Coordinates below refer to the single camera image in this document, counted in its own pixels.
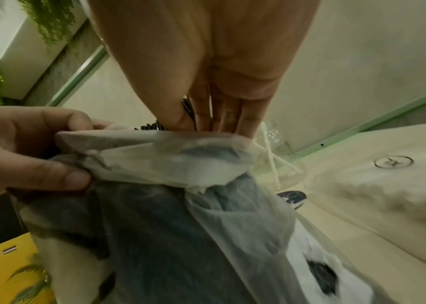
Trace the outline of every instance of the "white planter box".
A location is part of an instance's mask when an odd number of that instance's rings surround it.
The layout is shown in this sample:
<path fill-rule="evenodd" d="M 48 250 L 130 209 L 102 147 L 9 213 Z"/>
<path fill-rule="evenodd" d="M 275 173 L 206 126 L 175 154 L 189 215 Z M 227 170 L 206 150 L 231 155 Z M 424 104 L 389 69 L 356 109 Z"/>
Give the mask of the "white planter box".
<path fill-rule="evenodd" d="M 74 3 L 73 34 L 87 19 L 81 5 Z M 0 0 L 0 69 L 4 77 L 1 95 L 23 99 L 66 44 L 47 48 L 18 1 Z"/>

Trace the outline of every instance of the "plastic bag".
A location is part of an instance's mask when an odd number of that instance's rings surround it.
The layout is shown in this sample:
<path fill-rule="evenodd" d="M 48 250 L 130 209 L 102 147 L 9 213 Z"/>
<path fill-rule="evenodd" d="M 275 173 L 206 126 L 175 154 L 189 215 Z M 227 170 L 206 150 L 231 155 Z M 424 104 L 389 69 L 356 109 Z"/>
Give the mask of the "plastic bag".
<path fill-rule="evenodd" d="M 60 133 L 85 193 L 14 191 L 61 304 L 392 303 L 248 175 L 228 134 Z"/>
<path fill-rule="evenodd" d="M 426 262 L 426 137 L 331 170 L 313 202 Z"/>

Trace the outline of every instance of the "table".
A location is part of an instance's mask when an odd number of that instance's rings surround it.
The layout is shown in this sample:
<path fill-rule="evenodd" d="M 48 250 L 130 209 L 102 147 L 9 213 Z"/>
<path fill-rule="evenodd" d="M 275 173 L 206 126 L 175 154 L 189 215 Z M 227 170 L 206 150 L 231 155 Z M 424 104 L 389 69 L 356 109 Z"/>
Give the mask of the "table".
<path fill-rule="evenodd" d="M 341 250 L 365 275 L 378 282 L 401 304 L 426 303 L 426 264 L 385 239 L 315 206 L 318 199 L 304 184 L 328 168 L 351 162 L 392 146 L 404 145 L 426 136 L 426 124 L 359 133 L 302 159 L 307 177 L 303 184 L 287 190 L 306 193 L 308 199 L 298 209 Z"/>

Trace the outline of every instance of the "black print on bag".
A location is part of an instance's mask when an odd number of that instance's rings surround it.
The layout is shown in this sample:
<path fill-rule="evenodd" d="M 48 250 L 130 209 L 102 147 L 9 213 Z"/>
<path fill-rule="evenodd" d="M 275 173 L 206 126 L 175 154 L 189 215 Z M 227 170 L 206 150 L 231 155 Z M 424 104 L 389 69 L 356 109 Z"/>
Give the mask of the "black print on bag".
<path fill-rule="evenodd" d="M 314 261 L 307 261 L 309 270 L 318 282 L 324 294 L 336 295 L 338 286 L 338 276 L 328 265 Z"/>

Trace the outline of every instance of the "yellow surface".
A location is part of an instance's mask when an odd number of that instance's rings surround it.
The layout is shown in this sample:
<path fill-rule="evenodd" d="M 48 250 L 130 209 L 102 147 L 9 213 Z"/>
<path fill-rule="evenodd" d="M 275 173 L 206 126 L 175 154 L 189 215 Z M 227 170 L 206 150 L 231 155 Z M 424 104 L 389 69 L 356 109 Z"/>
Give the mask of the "yellow surface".
<path fill-rule="evenodd" d="M 3 250 L 16 246 L 16 250 L 3 254 Z M 21 273 L 9 280 L 18 268 L 30 263 L 29 257 L 37 251 L 30 234 L 24 234 L 0 244 L 0 304 L 10 304 L 19 291 L 38 281 L 37 273 Z M 43 291 L 35 304 L 50 304 L 54 299 L 51 291 Z"/>

